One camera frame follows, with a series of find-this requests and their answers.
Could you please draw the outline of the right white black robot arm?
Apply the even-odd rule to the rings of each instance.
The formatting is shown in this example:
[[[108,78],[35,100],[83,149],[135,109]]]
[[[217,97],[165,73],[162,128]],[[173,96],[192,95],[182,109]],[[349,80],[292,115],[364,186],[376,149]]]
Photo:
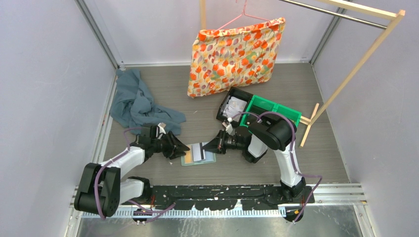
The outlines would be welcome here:
[[[225,154],[228,149],[240,150],[247,162],[257,163],[271,149],[280,168],[282,196],[292,203],[301,197],[306,186],[295,161],[295,130],[296,126],[288,119],[280,118],[269,125],[255,121],[249,126],[236,127],[232,135],[226,129],[220,130],[203,145],[203,150],[215,154]]]

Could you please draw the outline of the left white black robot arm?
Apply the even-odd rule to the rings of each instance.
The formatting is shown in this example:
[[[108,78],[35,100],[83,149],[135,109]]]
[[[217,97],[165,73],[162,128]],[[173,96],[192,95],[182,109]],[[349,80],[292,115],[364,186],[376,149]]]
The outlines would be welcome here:
[[[190,148],[183,144],[165,124],[146,123],[135,127],[133,142],[115,157],[101,163],[88,163],[83,170],[74,199],[75,210],[97,214],[101,219],[113,216],[119,205],[130,202],[147,204],[152,197],[149,179],[131,176],[121,179],[154,154],[168,159],[186,155]]]

